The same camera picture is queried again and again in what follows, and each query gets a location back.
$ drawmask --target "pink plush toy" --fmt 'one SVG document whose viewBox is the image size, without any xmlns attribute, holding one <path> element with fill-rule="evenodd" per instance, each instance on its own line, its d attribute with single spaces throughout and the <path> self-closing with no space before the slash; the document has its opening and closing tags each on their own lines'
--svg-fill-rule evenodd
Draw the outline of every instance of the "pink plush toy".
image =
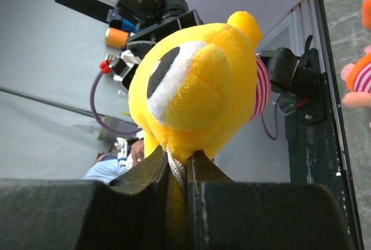
<svg viewBox="0 0 371 250">
<path fill-rule="evenodd" d="M 362 25 L 371 30 L 371 0 L 363 0 L 361 13 Z"/>
<path fill-rule="evenodd" d="M 341 70 L 341 78 L 350 90 L 343 103 L 349 108 L 371 107 L 371 45 L 365 48 L 365 53 L 356 64 L 347 64 Z"/>
</svg>

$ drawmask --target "black metal frame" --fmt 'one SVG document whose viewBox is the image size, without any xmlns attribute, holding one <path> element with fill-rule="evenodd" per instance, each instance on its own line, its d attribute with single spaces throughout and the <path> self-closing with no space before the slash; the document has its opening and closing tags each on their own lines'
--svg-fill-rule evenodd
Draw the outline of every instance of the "black metal frame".
<svg viewBox="0 0 371 250">
<path fill-rule="evenodd" d="M 308 104 L 303 106 L 300 111 L 285 118 L 286 137 L 289 143 L 290 177 L 292 183 L 325 185 L 341 207 L 344 221 L 355 247 L 363 249 L 343 117 L 341 108 L 337 109 L 338 116 L 335 116 L 332 106 L 333 100 L 338 106 L 341 105 L 341 101 L 337 88 L 325 8 L 323 0 L 318 0 L 317 3 L 319 6 L 317 12 L 318 15 L 321 15 L 319 20 L 323 25 L 324 42 L 327 49 L 325 53 L 330 63 L 330 71 L 323 73 L 320 79 L 323 104 L 314 106 Z M 308 69 L 315 73 L 321 73 L 319 63 Z M 334 86 L 335 98 L 332 98 L 330 94 L 329 85 L 331 84 Z M 312 113 L 324 113 L 325 116 L 314 124 L 306 124 L 305 114 Z M 340 143 L 344 145 L 344 151 L 341 149 Z"/>
<path fill-rule="evenodd" d="M 182 249 L 353 249 L 323 186 L 235 183 L 203 151 L 187 168 L 190 239 Z M 0 248 L 166 249 L 169 176 L 158 147 L 109 186 L 0 180 Z"/>
</svg>

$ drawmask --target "cable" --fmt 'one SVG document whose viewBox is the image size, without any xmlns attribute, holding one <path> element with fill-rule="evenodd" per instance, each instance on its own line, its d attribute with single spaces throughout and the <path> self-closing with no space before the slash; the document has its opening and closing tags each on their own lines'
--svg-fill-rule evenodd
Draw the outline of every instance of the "cable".
<svg viewBox="0 0 371 250">
<path fill-rule="evenodd" d="M 276 141 L 277 138 L 278 138 L 277 111 L 278 111 L 278 102 L 281 99 L 281 96 L 282 95 L 279 95 L 277 97 L 276 101 L 274 102 L 274 128 L 275 128 L 275 135 L 274 136 L 269 133 L 269 130 L 268 130 L 268 128 L 265 124 L 265 121 L 264 121 L 263 113 L 260 114 L 261 122 L 263 123 L 263 129 L 264 129 L 265 133 L 267 134 L 268 138 L 271 139 L 272 141 Z"/>
<path fill-rule="evenodd" d="M 95 78 L 94 80 L 94 83 L 93 83 L 93 86 L 92 86 L 92 89 L 90 90 L 90 108 L 92 109 L 92 114 L 95 118 L 95 120 L 99 123 L 100 126 L 102 126 L 104 129 L 112 132 L 112 133 L 115 133 L 117 135 L 132 135 L 132 134 L 135 134 L 135 133 L 138 133 L 139 131 L 141 131 L 141 128 L 138 128 L 136 129 L 135 131 L 130 131 L 130 132 L 123 132 L 123 131 L 118 131 L 110 126 L 108 126 L 107 124 L 105 124 L 99 117 L 98 113 L 97 113 L 97 110 L 95 108 L 95 92 L 97 90 L 97 86 L 98 86 L 98 83 L 100 81 L 100 79 L 102 78 L 103 76 L 103 73 L 102 72 L 99 72 L 97 77 Z"/>
<path fill-rule="evenodd" d="M 298 103 L 298 105 L 296 105 L 296 109 L 300 108 L 301 106 L 304 106 L 305 104 L 307 104 L 308 102 L 308 99 L 307 98 L 304 98 L 301 102 Z"/>
</svg>

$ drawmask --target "blue shirt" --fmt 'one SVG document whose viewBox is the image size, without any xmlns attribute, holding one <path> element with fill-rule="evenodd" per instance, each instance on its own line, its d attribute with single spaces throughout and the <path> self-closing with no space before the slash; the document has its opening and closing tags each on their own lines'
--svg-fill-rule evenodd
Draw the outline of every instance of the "blue shirt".
<svg viewBox="0 0 371 250">
<path fill-rule="evenodd" d="M 128 171 L 125 166 L 118 164 L 117 156 L 108 155 L 103 160 L 94 164 L 82 179 L 97 180 L 105 184 Z"/>
</svg>

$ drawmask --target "plush toy ear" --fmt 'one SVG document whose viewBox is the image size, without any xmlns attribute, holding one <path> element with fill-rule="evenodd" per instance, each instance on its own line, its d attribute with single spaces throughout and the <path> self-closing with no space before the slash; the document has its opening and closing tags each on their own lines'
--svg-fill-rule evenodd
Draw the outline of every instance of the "plush toy ear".
<svg viewBox="0 0 371 250">
<path fill-rule="evenodd" d="M 346 66 L 343 67 L 340 73 L 340 77 L 343 81 L 347 80 L 349 73 L 352 71 L 353 68 L 354 68 L 354 63 L 348 63 Z"/>
<path fill-rule="evenodd" d="M 228 19 L 227 24 L 242 30 L 250 38 L 254 49 L 256 49 L 260 40 L 263 38 L 263 33 L 257 21 L 248 12 L 238 11 L 233 13 Z"/>
<path fill-rule="evenodd" d="M 371 53 L 371 45 L 369 45 L 369 46 L 367 46 L 365 48 L 365 53 L 366 53 L 366 55 L 368 55 L 369 53 Z"/>
</svg>

